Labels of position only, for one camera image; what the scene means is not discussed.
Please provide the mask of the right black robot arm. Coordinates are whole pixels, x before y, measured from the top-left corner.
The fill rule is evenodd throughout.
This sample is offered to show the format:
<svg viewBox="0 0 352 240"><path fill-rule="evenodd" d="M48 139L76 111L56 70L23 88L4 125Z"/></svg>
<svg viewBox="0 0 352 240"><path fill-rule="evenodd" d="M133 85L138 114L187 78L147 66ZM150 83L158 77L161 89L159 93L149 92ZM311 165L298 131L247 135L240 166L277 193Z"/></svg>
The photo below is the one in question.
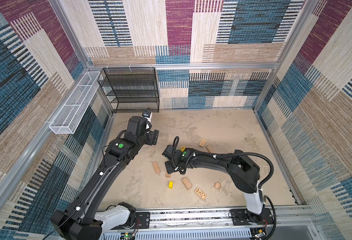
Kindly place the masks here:
<svg viewBox="0 0 352 240"><path fill-rule="evenodd" d="M244 193L246 209L241 214L232 214L232 218L246 221L250 224L263 224L267 213L262 186L272 177L274 166L270 159L258 153L235 150L231 154L216 154L201 152L186 148L177 150L175 146L168 145L162 156L168 174L175 172L185 175L187 169L205 168L227 173L237 189ZM257 157L269 165L269 173L260 179L260 167L251 159Z"/></svg>

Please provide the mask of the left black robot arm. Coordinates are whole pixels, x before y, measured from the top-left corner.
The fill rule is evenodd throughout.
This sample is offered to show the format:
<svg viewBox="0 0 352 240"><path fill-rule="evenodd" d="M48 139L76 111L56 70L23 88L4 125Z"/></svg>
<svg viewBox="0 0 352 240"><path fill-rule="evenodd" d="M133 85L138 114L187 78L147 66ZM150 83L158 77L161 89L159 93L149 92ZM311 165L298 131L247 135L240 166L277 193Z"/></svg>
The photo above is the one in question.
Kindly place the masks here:
<svg viewBox="0 0 352 240"><path fill-rule="evenodd" d="M51 223L55 232L66 240L97 240L116 227L133 228L136 208L121 202L99 213L98 207L117 176L126 168L144 145L155 145L159 136L152 131L151 114L133 116L127 129L112 140L103 159L83 190L64 211L56 210Z"/></svg>

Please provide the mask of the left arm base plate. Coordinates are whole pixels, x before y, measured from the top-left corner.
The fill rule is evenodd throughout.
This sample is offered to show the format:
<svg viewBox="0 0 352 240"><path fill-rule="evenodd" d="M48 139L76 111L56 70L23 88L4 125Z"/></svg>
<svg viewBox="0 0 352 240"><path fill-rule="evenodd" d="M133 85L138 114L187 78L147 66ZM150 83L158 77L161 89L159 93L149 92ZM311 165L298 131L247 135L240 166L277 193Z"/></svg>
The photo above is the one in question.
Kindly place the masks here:
<svg viewBox="0 0 352 240"><path fill-rule="evenodd" d="M150 212L135 212L130 214L128 220L120 226L113 228L113 230L129 230L148 229L151 220Z"/></svg>

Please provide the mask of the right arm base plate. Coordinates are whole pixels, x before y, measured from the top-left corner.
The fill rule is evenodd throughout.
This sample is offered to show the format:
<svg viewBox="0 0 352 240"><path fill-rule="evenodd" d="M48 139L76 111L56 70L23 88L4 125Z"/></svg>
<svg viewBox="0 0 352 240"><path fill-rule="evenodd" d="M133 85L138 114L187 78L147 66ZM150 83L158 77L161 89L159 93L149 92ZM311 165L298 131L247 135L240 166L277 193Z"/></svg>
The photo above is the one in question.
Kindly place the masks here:
<svg viewBox="0 0 352 240"><path fill-rule="evenodd" d="M268 208L264 208L260 215L253 214L246 208L231 209L228 216L232 219L234 226L268 226L275 223L273 214Z"/></svg>

